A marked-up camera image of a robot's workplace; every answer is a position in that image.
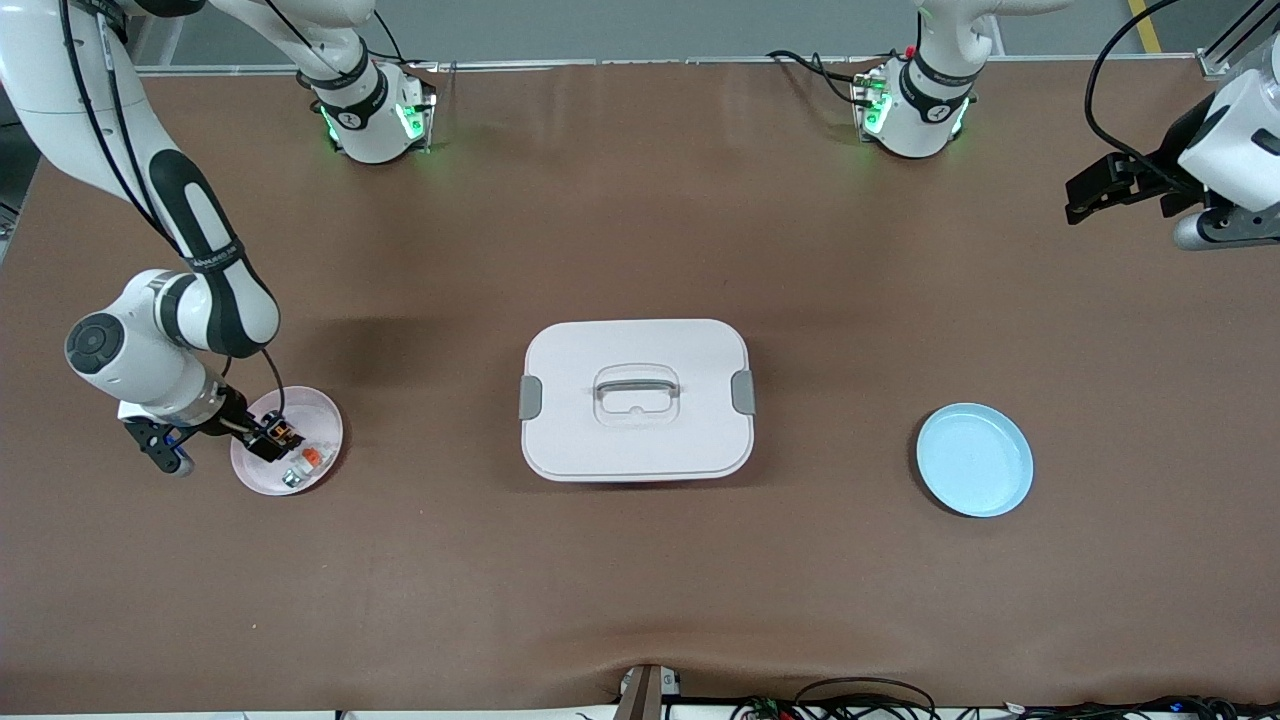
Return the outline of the orange black push-button switch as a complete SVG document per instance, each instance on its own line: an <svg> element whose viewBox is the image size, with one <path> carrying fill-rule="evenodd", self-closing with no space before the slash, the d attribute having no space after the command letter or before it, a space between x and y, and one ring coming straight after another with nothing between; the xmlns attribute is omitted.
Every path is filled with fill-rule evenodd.
<svg viewBox="0 0 1280 720"><path fill-rule="evenodd" d="M278 455L284 455L298 448L305 439L289 424L280 409L264 414L260 436L269 442Z"/></svg>

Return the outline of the white lidded storage box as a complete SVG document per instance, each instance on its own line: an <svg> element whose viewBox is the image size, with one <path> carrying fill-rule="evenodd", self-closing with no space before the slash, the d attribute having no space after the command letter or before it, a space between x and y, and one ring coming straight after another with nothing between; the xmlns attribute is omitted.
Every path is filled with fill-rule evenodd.
<svg viewBox="0 0 1280 720"><path fill-rule="evenodd" d="M755 445L748 346L717 319L566 322L524 356L526 464L561 483L717 479Z"/></svg>

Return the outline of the pink round plate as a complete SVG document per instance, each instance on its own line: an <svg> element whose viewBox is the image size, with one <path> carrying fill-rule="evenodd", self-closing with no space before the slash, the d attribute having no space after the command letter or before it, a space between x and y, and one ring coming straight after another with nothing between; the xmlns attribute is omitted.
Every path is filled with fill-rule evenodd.
<svg viewBox="0 0 1280 720"><path fill-rule="evenodd" d="M306 386L287 386L284 401L285 419L297 429L298 434L305 437L303 443L297 450L275 462L265 462L238 443L230 447L230 466L237 479L260 495L282 497L311 489L332 474L343 450L343 418L329 396ZM332 460L321 471L308 474L294 464L298 451L306 445L329 445L332 447ZM289 468L296 468L308 477L298 489L289 489L282 483L282 474Z"/></svg>

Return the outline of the light blue round plate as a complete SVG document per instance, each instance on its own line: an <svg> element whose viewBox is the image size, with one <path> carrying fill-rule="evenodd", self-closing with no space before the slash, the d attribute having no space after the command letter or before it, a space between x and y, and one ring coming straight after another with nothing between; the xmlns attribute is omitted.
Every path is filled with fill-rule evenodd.
<svg viewBox="0 0 1280 720"><path fill-rule="evenodd" d="M982 404L933 411L915 441L916 470L952 512L997 518L1020 506L1036 474L1027 437L1009 416Z"/></svg>

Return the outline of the metal table clamp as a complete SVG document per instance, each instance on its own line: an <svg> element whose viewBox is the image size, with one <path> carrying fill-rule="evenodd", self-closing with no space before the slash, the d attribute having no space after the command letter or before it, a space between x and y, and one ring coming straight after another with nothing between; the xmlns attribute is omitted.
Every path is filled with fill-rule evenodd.
<svg viewBox="0 0 1280 720"><path fill-rule="evenodd" d="M653 664L627 670L620 689L612 720L675 720L673 702L682 697L680 673Z"/></svg>

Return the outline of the clear table edge strip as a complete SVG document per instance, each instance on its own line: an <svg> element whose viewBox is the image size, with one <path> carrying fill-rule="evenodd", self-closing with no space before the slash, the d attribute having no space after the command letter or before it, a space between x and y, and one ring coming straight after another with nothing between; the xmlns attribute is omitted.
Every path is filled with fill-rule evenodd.
<svg viewBox="0 0 1280 720"><path fill-rule="evenodd" d="M882 56L827 56L822 59L828 67L861 67L879 64ZM1085 55L993 55L988 65L998 61L1093 61ZM1157 61L1190 60L1193 67L1201 67L1196 53L1156 53L1156 54L1108 54L1107 61ZM410 61L408 69L426 73L458 72L522 72L549 70L562 67L631 67L631 65L762 65L773 61L788 61L785 58L760 56L690 56L664 60L600 60L600 59L559 59L559 60L517 60L517 61ZM229 65L142 65L137 68L141 77L248 77L248 76L293 76L297 68L289 64L229 64Z"/></svg>

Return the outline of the aluminium frame profile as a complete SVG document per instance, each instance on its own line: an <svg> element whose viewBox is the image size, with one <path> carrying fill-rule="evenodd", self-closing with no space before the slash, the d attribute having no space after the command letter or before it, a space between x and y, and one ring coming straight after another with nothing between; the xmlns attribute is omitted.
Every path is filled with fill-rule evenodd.
<svg viewBox="0 0 1280 720"><path fill-rule="evenodd" d="M1211 8L1228 14L1196 50L1204 77L1225 76L1280 32L1280 0L1213 0Z"/></svg>

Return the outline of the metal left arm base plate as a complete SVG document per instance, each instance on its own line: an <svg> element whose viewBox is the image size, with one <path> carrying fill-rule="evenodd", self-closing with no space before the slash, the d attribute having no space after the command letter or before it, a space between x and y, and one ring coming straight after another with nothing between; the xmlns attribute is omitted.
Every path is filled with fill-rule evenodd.
<svg viewBox="0 0 1280 720"><path fill-rule="evenodd" d="M943 97L925 94L906 67L881 67L854 91L861 138L901 158L929 158L960 131L972 104L972 85L942 87Z"/></svg>

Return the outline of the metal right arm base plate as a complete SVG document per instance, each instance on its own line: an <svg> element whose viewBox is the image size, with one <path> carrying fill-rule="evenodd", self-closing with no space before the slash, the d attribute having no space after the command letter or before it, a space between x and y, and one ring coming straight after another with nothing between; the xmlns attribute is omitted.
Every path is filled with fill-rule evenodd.
<svg viewBox="0 0 1280 720"><path fill-rule="evenodd" d="M372 61L343 88L316 88L330 140L366 165L394 161L431 142L435 88L401 67Z"/></svg>

